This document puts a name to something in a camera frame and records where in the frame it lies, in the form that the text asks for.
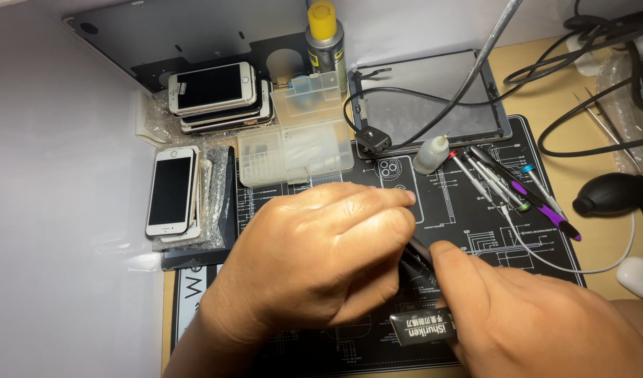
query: wooden desk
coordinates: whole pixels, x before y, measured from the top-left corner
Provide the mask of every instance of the wooden desk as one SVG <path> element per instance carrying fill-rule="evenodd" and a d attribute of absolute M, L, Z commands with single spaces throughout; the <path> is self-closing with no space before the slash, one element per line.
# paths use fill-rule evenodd
<path fill-rule="evenodd" d="M 490 64 L 494 78 L 502 82 L 510 73 L 536 62 L 538 57 L 552 45 L 556 39 L 550 38 L 497 48 L 490 55 Z M 566 53 L 560 47 L 554 53 Z M 574 66 L 569 66 L 544 79 L 525 85 L 511 97 L 503 101 L 507 114 L 526 116 L 536 138 L 559 116 L 578 105 L 573 92 L 586 98 L 585 87 L 594 92 L 595 78 L 580 75 Z M 500 85 L 503 93 L 507 90 Z M 606 136 L 584 113 L 552 133 L 546 142 L 552 149 L 559 151 L 580 151 L 601 147 L 608 144 Z M 616 262 L 627 247 L 631 223 L 629 216 L 613 219 L 584 219 L 573 211 L 571 202 L 578 190 L 590 179 L 616 172 L 613 155 L 608 153 L 591 157 L 557 159 L 543 157 L 550 182 L 558 203 L 580 233 L 583 241 L 575 243 L 575 253 L 583 269 L 603 268 Z M 643 215 L 636 213 L 636 238 L 631 256 L 643 257 Z M 163 314 L 163 368 L 170 356 L 170 329 L 172 325 L 172 290 L 174 272 L 166 272 L 164 287 Z M 632 293 L 620 286 L 615 279 L 615 270 L 586 276 L 587 287 L 612 299 L 636 299 Z M 467 377 L 461 367 L 425 369 L 399 373 L 366 374 L 366 378 L 420 378 L 420 377 Z"/>

